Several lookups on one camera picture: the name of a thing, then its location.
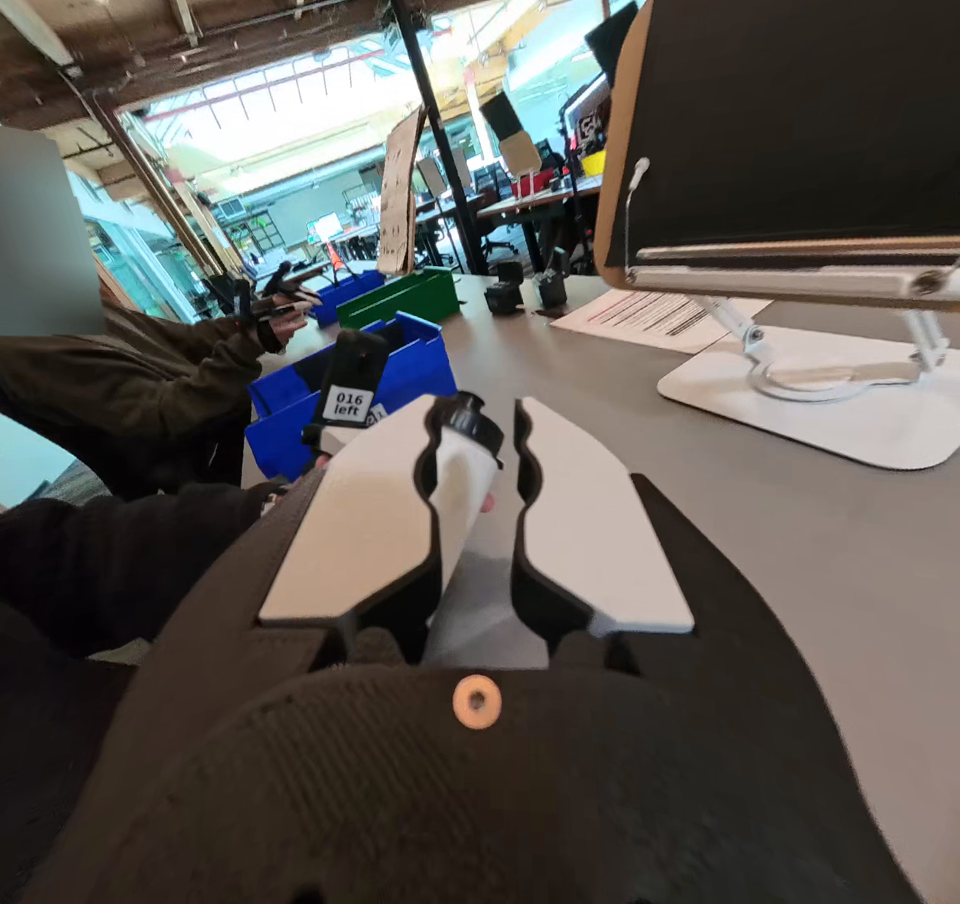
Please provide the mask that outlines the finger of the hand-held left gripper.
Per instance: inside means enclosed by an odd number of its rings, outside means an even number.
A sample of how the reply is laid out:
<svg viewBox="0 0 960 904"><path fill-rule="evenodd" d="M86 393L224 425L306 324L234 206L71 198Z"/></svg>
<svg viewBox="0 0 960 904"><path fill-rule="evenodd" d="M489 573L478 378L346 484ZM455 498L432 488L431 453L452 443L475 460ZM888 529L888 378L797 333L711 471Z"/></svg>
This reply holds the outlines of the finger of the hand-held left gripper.
<svg viewBox="0 0 960 904"><path fill-rule="evenodd" d="M318 469L335 464L340 469L389 468L393 450L385 422L377 421L365 429L330 427L324 429L320 438Z"/></svg>

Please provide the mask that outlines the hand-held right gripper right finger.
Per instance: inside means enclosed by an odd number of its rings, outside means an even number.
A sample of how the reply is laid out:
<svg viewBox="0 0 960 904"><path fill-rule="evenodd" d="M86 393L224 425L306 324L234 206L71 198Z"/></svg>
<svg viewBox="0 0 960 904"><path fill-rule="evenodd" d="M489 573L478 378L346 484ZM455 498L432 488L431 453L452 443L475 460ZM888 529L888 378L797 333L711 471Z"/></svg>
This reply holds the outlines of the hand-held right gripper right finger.
<svg viewBox="0 0 960 904"><path fill-rule="evenodd" d="M517 398L511 606L554 656L571 634L689 636L694 616L642 496L596 437Z"/></svg>

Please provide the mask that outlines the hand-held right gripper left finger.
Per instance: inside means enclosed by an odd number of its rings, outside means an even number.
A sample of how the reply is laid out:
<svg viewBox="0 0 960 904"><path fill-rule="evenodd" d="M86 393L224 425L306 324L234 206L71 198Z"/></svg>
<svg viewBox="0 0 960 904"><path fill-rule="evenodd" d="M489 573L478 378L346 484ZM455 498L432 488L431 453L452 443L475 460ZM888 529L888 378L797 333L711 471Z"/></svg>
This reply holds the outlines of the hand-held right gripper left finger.
<svg viewBox="0 0 960 904"><path fill-rule="evenodd" d="M263 627L419 629L442 594L436 514L417 468L434 460L424 395L359 430L323 471L258 612Z"/></svg>

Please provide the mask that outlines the white water bottle black cap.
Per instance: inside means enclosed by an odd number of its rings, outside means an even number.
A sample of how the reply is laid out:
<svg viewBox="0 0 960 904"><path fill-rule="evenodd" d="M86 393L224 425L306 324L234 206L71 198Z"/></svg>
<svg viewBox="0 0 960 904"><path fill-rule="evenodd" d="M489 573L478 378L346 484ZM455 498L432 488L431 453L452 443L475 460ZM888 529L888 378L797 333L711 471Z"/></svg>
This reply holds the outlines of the white water bottle black cap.
<svg viewBox="0 0 960 904"><path fill-rule="evenodd" d="M502 468L503 430L484 411L484 400L460 390L434 407L439 443L437 484L430 504L438 518L441 590L446 591L474 523Z"/></svg>

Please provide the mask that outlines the person's left forearm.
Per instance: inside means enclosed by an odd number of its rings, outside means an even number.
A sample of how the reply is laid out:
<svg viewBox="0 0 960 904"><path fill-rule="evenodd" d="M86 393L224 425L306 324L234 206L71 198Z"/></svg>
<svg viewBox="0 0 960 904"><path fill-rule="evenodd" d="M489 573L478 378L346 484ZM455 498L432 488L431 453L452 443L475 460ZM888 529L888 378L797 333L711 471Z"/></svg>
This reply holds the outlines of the person's left forearm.
<svg viewBox="0 0 960 904"><path fill-rule="evenodd" d="M74 658L152 640L287 491L194 483L131 502L23 502L2 513L2 606Z"/></svg>

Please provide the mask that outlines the large blue plastic bin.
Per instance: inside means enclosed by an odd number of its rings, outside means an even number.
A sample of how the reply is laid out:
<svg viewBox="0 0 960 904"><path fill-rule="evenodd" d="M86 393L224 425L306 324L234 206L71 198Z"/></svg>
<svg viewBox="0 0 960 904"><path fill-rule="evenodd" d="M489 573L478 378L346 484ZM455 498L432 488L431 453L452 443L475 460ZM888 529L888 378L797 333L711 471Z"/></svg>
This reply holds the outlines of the large blue plastic bin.
<svg viewBox="0 0 960 904"><path fill-rule="evenodd" d="M451 396L457 385L441 326L405 311L363 328L390 346L389 358L369 406L374 423L426 394ZM268 479L294 480L309 458L302 441L319 401L321 384L334 353L330 344L262 376L248 388L256 420L246 428L246 443Z"/></svg>

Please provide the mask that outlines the small blue plastic bin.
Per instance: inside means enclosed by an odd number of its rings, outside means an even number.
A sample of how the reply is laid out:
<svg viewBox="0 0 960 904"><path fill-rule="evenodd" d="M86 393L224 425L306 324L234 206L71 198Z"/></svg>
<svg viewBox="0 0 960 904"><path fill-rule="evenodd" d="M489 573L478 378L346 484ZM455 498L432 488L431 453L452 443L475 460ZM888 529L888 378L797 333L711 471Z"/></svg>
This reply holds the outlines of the small blue plastic bin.
<svg viewBox="0 0 960 904"><path fill-rule="evenodd" d="M385 283L385 276L377 269L348 274L337 283L327 283L315 291L317 302L308 310L308 315L318 327L339 323L339 310L357 298L378 290Z"/></svg>

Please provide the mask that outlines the green plastic bin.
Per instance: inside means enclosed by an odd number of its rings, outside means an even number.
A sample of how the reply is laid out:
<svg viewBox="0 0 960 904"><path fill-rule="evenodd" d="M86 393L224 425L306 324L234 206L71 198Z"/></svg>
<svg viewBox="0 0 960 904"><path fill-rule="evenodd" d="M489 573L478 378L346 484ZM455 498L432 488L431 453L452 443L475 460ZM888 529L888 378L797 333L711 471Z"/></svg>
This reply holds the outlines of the green plastic bin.
<svg viewBox="0 0 960 904"><path fill-rule="evenodd" d="M352 330L390 322L399 312L439 324L460 308L454 269L426 266L343 302L337 307L337 318L342 329Z"/></svg>

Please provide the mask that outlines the cardboard sheet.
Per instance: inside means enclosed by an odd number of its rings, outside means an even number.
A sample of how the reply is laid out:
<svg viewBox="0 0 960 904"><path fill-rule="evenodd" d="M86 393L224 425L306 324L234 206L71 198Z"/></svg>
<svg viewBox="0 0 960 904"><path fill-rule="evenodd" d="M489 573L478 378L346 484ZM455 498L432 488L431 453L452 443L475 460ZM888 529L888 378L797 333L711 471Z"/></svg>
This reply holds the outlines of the cardboard sheet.
<svg viewBox="0 0 960 904"><path fill-rule="evenodd" d="M387 138L380 192L377 270L387 278L411 274L415 266L416 198L413 175L426 122L419 106Z"/></svg>

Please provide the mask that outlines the printed paper sheet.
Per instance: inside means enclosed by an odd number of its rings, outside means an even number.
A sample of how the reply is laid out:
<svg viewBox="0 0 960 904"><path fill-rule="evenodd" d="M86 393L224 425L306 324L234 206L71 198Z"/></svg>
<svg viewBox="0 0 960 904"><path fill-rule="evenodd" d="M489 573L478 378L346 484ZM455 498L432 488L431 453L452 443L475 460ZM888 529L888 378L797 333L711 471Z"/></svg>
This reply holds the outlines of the printed paper sheet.
<svg viewBox="0 0 960 904"><path fill-rule="evenodd" d="M551 328L693 356L728 332L690 298L610 289L554 320Z"/></svg>

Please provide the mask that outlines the long background desk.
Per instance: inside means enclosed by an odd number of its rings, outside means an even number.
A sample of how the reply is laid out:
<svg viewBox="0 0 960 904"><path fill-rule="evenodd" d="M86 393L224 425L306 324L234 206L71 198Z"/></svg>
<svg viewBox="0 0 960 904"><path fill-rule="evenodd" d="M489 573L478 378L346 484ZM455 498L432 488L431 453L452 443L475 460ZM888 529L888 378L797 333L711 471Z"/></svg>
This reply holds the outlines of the long background desk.
<svg viewBox="0 0 960 904"><path fill-rule="evenodd" d="M519 225L522 229L531 267L534 273L546 269L538 225L567 215L572 209L574 224L578 229L579 243L583 245L583 261L593 267L593 228L587 222L584 202L598 198L604 175L602 173L572 179L567 187L558 190L541 190L526 196L514 196L500 200L476 212L478 222L491 221L495 226Z"/></svg>

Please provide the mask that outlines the white metal book stand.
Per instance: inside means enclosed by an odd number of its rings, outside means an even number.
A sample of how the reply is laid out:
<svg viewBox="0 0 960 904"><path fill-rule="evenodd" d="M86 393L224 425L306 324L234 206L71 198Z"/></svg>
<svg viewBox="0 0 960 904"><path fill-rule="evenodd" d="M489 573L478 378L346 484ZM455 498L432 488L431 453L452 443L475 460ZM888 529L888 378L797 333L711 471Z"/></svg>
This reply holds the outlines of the white metal book stand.
<svg viewBox="0 0 960 904"><path fill-rule="evenodd" d="M661 378L678 405L878 469L919 471L958 452L958 235L633 246L631 289L683 296L725 332ZM908 341L762 326L746 300L888 310Z"/></svg>

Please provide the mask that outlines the black pole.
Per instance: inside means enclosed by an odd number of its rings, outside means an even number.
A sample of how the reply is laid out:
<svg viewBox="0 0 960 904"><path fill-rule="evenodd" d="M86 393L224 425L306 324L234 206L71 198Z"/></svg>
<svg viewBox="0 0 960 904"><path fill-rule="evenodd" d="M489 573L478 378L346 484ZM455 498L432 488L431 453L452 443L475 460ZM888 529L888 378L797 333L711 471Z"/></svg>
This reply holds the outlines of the black pole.
<svg viewBox="0 0 960 904"><path fill-rule="evenodd" d="M426 117L438 148L440 162L447 172L454 204L454 220L461 238L466 264L471 274L487 275L476 231L474 214L467 201L464 186L455 165L452 147L445 128L431 79L419 42L419 31L406 0L388 0L409 58L415 82L422 98Z"/></svg>

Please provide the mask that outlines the black panel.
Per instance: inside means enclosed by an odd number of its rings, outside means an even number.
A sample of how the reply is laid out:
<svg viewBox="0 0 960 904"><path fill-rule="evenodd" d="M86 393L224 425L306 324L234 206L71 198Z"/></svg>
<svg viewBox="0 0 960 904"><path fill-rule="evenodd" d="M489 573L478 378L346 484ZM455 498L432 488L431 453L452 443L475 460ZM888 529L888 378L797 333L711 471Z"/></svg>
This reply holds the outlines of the black panel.
<svg viewBox="0 0 960 904"><path fill-rule="evenodd" d="M499 92L483 102L480 110L498 143L503 143L524 130L510 97L504 92Z"/></svg>
<svg viewBox="0 0 960 904"><path fill-rule="evenodd" d="M637 3L630 0L583 36L583 42L605 76L609 90L615 86L618 59L638 13Z"/></svg>
<svg viewBox="0 0 960 904"><path fill-rule="evenodd" d="M663 246L957 237L958 12L653 0L606 266Z"/></svg>

